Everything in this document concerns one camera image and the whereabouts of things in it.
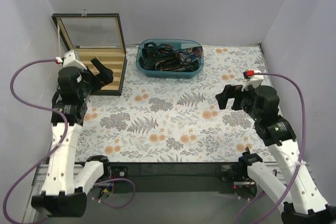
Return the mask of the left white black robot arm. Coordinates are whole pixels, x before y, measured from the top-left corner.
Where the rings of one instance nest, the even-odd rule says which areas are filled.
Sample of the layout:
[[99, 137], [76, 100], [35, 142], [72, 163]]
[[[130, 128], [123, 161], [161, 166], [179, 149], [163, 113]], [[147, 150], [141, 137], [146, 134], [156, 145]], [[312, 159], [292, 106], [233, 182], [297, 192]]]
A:
[[79, 174], [74, 174], [76, 146], [87, 100], [92, 93], [113, 82], [112, 70], [97, 58], [91, 63], [98, 74], [76, 62], [63, 62], [58, 72], [58, 89], [52, 98], [53, 153], [49, 156], [41, 193], [31, 199], [31, 206], [50, 218], [82, 217], [90, 189], [97, 181], [106, 182], [112, 175], [109, 160], [103, 155], [89, 157]]

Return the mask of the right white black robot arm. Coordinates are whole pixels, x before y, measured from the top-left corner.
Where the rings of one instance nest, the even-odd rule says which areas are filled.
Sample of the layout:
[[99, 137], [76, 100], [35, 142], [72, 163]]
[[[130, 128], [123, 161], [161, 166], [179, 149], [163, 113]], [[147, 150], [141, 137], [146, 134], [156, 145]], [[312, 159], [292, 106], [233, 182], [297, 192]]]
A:
[[285, 179], [283, 184], [255, 153], [246, 151], [238, 159], [238, 176], [254, 180], [273, 202], [280, 202], [283, 223], [335, 223], [335, 207], [320, 194], [306, 165], [290, 123], [279, 114], [279, 97], [270, 86], [226, 85], [216, 95], [221, 110], [233, 99], [232, 110], [243, 110], [253, 120], [257, 135], [275, 158]]

